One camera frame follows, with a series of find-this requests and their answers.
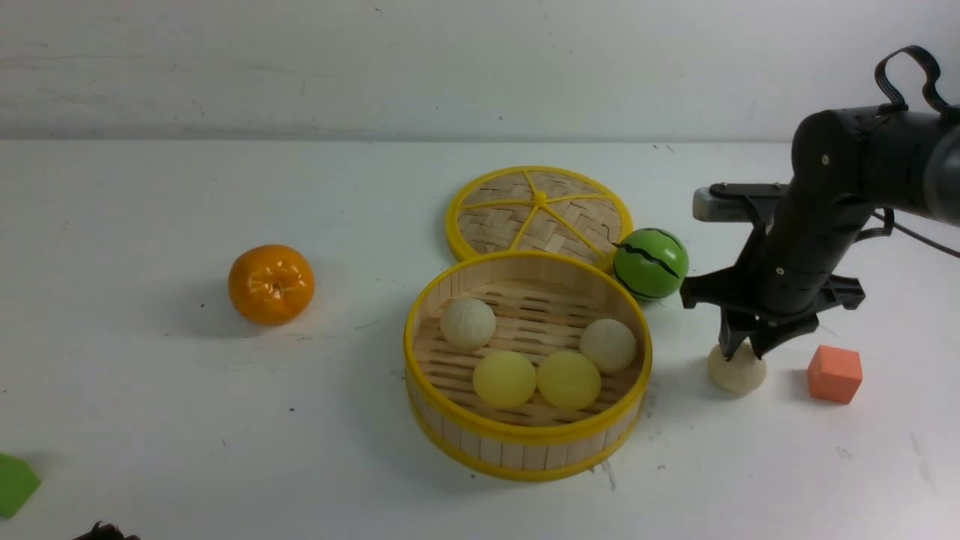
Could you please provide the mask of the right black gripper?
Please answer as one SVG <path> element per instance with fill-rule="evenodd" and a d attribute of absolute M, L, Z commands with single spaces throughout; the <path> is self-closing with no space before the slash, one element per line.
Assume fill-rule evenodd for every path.
<path fill-rule="evenodd" d="M 836 274 L 836 267 L 865 225 L 860 199 L 816 201 L 787 187 L 769 222 L 751 224 L 733 265 L 683 281 L 682 305 L 720 308 L 724 359 L 749 338 L 754 355 L 763 359 L 815 332 L 818 322 L 809 321 L 820 312 L 860 307 L 866 297 L 860 281 Z"/>

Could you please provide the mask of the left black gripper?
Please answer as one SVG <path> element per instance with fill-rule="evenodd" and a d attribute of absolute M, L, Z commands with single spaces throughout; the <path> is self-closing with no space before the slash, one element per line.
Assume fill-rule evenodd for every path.
<path fill-rule="evenodd" d="M 138 535 L 128 535 L 113 523 L 103 523 L 100 520 L 74 540 L 140 540 Z"/>

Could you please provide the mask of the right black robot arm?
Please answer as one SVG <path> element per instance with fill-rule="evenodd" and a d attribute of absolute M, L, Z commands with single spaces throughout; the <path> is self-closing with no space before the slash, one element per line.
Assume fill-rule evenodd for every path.
<path fill-rule="evenodd" d="M 749 222 L 735 263 L 687 277 L 683 307 L 721 311 L 718 342 L 730 358 L 743 341 L 765 353 L 818 328 L 818 314 L 855 310 L 860 282 L 834 273 L 867 239 L 878 209 L 958 224 L 958 122 L 877 107 L 812 114 L 796 129 L 789 184 L 717 182 L 694 194 L 697 219 Z"/>

